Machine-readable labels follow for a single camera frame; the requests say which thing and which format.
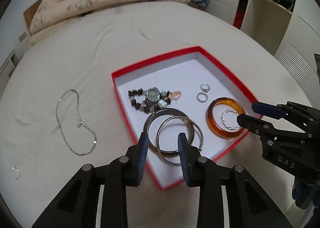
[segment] bed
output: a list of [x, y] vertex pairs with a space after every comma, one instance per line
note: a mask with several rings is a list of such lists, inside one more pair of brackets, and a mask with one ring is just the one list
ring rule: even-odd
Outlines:
[[[28, 26], [40, 3], [24, 13]], [[270, 104], [292, 100], [310, 106], [294, 79], [264, 48], [203, 11], [178, 2], [138, 2], [87, 14], [30, 47], [0, 101], [0, 193], [23, 227], [32, 226], [82, 165], [108, 164], [132, 145], [110, 73], [160, 53], [198, 45], [214, 54], [259, 100]], [[84, 157], [65, 146], [56, 123], [57, 100], [70, 88], [79, 92], [82, 117], [99, 140]], [[70, 145], [87, 151], [92, 137], [76, 128], [72, 99], [62, 105], [60, 117], [66, 122], [64, 128], [71, 130]], [[296, 130], [286, 122], [274, 124]], [[291, 199], [293, 177], [261, 158], [256, 136], [248, 135], [217, 163], [242, 164], [290, 222], [299, 224], [303, 211]], [[13, 166], [19, 169], [17, 180], [12, 177]], [[145, 171], [138, 188], [127, 188], [129, 227], [196, 227], [198, 198], [199, 189], [184, 183], [159, 190]]]

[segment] watch face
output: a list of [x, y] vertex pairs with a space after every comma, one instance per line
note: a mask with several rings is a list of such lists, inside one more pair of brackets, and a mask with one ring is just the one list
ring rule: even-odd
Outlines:
[[150, 102], [155, 103], [160, 99], [160, 91], [156, 87], [150, 88], [146, 92], [146, 97]]

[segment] orange bracelet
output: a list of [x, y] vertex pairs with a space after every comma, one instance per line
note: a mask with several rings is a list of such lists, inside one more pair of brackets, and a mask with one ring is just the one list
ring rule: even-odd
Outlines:
[[231, 98], [226, 98], [226, 97], [221, 97], [221, 98], [215, 99], [209, 105], [207, 112], [206, 112], [206, 122], [207, 122], [210, 130], [222, 138], [234, 138], [234, 137], [237, 137], [238, 135], [240, 135], [244, 130], [242, 127], [238, 131], [226, 131], [226, 130], [222, 129], [216, 123], [216, 121], [213, 118], [213, 112], [212, 112], [213, 108], [216, 105], [229, 105], [232, 108], [234, 108], [238, 114], [244, 114], [244, 109], [235, 100], [233, 100]]

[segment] ribbed white panel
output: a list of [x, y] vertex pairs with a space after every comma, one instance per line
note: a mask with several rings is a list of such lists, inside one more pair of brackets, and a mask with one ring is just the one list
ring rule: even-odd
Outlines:
[[320, 110], [319, 77], [303, 55], [287, 42], [278, 60], [297, 81], [311, 105]]

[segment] closet shelf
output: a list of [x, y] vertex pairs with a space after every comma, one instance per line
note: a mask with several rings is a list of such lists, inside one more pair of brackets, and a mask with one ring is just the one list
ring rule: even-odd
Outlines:
[[291, 11], [289, 11], [289, 10], [287, 10], [285, 7], [281, 6], [279, 3], [276, 3], [276, 2], [274, 2], [273, 0], [267, 0], [267, 1], [273, 3], [273, 4], [276, 5], [276, 6], [279, 6], [281, 9], [283, 9], [283, 10], [285, 10], [286, 12], [292, 14]]

